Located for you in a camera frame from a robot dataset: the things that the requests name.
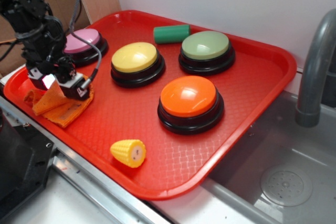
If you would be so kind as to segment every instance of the tray rim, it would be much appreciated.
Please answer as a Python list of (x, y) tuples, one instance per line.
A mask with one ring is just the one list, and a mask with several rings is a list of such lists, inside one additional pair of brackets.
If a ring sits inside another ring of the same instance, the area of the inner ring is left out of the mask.
[[(95, 25), (98, 25), (101, 22), (104, 22), (105, 20), (110, 20), (112, 18), (119, 19), (120, 16), (124, 15), (130, 15), (130, 16), (141, 16), (142, 18), (152, 19), (152, 18), (158, 18), (158, 19), (164, 19), (164, 21), (167, 23), (167, 25), (178, 25), (178, 24), (185, 24), (183, 22), (179, 22), (176, 20), (168, 19), (161, 16), (156, 16), (153, 14), (144, 13), (138, 10), (123, 10), (120, 12), (116, 12), (113, 14), (110, 14), (97, 22), (90, 25), (88, 28), (94, 27)], [(191, 25), (191, 29), (193, 30), (211, 30), (204, 27), (194, 26)], [(232, 40), (239, 40), (242, 43), (249, 43), (253, 44), (256, 47), (263, 47), (267, 48), (270, 51), (274, 51), (277, 53), (281, 53), (283, 58), (281, 60), (284, 60), (287, 63), (287, 71), (284, 72), (284, 69), (281, 67), (283, 73), (282, 79), (273, 87), (273, 89), (263, 98), (262, 102), (258, 104), (252, 112), (246, 117), (241, 124), (238, 126), (238, 128), (226, 139), (226, 141), (217, 149), (217, 151), (211, 156), (210, 159), (208, 159), (202, 167), (185, 183), (176, 186), (174, 188), (170, 188), (167, 190), (155, 190), (155, 189), (147, 189), (139, 186), (138, 184), (135, 184), (129, 177), (127, 177), (125, 174), (120, 172), (118, 169), (114, 168), (112, 166), (107, 166), (105, 162), (100, 160), (99, 158), (92, 157), (92, 158), (85, 158), (90, 163), (92, 163), (94, 166), (96, 166), (98, 169), (100, 169), (103, 173), (108, 175), (111, 179), (115, 180), (117, 183), (119, 183), (121, 186), (123, 186), (126, 190), (128, 190), (130, 193), (134, 194), (135, 196), (146, 199), (146, 200), (165, 200), (165, 199), (171, 199), (174, 197), (177, 197), (179, 195), (182, 195), (184, 193), (189, 192), (196, 186), (198, 186), (206, 177), (206, 175), (214, 168), (214, 166), (225, 156), (225, 154), (230, 150), (230, 148), (234, 145), (235, 142), (239, 140), (239, 138), (247, 131), (248, 127), (257, 120), (257, 118), (268, 108), (268, 106), (274, 101), (274, 99), (283, 91), (283, 89), (286, 87), (286, 85), (294, 78), (296, 72), (297, 72), (297, 64), (293, 56), (286, 50), (272, 46), (269, 44), (265, 44), (263, 42), (254, 41), (251, 39), (246, 39), (234, 35), (230, 35), (225, 33), (229, 39)], [(10, 79), (7, 81), (7, 83), (4, 86), (4, 94), (5, 97), (7, 97), (10, 101), (12, 101), (17, 107), (19, 107), (21, 110), (25, 111), (26, 114), (29, 115), (30, 118), (32, 118), (34, 121), (36, 121), (38, 124), (43, 126), (47, 131), (49, 131), (51, 134), (55, 135), (59, 139), (64, 139), (64, 137), (69, 138), (69, 135), (67, 135), (65, 132), (57, 131), (59, 129), (58, 126), (55, 124), (49, 122), (46, 119), (42, 119), (39, 116), (35, 116), (34, 113), (31, 110), (31, 107), (29, 107), (26, 104), (21, 104), (20, 100), (17, 96), (15, 96), (12, 93), (12, 90), (10, 89), (11, 84), (16, 80), (23, 80), (24, 77), (27, 77), (26, 75), (27, 70), (26, 68), (22, 68), (18, 70), (13, 76), (10, 77)], [(72, 148), (75, 152), (77, 152), (79, 155), (83, 156), (83, 152), (89, 151), (86, 146), (81, 146), (79, 150), (76, 148), (73, 148), (72, 143), (76, 139), (72, 136), (70, 136), (70, 139), (68, 143), (65, 141), (62, 141), (66, 145), (68, 145), (70, 148)]]

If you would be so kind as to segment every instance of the toy corn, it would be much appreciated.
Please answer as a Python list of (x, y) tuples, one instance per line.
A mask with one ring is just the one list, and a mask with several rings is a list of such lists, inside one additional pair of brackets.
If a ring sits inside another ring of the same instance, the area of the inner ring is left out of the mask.
[(139, 167), (146, 157), (145, 145), (137, 139), (117, 141), (110, 152), (116, 160), (132, 168)]

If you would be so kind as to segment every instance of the red tray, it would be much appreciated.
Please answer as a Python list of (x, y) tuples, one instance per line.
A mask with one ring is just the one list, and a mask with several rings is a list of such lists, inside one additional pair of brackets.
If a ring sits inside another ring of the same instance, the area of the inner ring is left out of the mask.
[[(112, 14), (91, 25), (107, 39), (109, 51), (93, 82), (94, 100), (66, 129), (35, 116), (23, 102), (28, 90), (34, 88), (25, 69), (10, 78), (4, 93), (130, 193), (147, 200), (176, 197), (200, 184), (296, 73), (296, 62), (288, 52), (227, 35), (236, 50), (236, 62), (227, 71), (207, 77), (224, 99), (223, 119), (205, 133), (191, 136), (171, 133), (163, 128), (157, 116), (159, 97), (168, 82), (186, 73), (178, 63), (181, 44), (156, 45), (153, 28), (179, 24), (182, 23), (131, 10)], [(192, 33), (206, 30), (191, 28)], [(110, 76), (111, 57), (120, 47), (137, 41), (157, 47), (165, 59), (166, 71), (148, 86), (121, 88)], [(78, 72), (90, 75), (94, 66), (95, 63), (78, 68)], [(139, 168), (129, 168), (110, 154), (114, 142), (128, 138), (141, 139), (146, 145), (147, 156)]]

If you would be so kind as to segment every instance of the sink basin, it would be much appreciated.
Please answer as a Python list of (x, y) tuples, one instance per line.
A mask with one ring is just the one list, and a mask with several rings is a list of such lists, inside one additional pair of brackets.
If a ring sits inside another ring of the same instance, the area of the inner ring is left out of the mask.
[(296, 100), (284, 91), (209, 178), (280, 223), (335, 223), (336, 112), (300, 127)]

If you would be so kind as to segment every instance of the orange cloth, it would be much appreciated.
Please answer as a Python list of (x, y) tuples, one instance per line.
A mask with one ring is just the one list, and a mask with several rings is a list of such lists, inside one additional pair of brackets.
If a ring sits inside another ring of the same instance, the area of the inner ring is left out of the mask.
[(30, 90), (24, 101), (33, 107), (35, 115), (42, 115), (46, 119), (65, 128), (73, 122), (93, 100), (93, 87), (89, 87), (89, 98), (78, 101), (64, 96), (57, 81), (54, 81), (48, 91)]

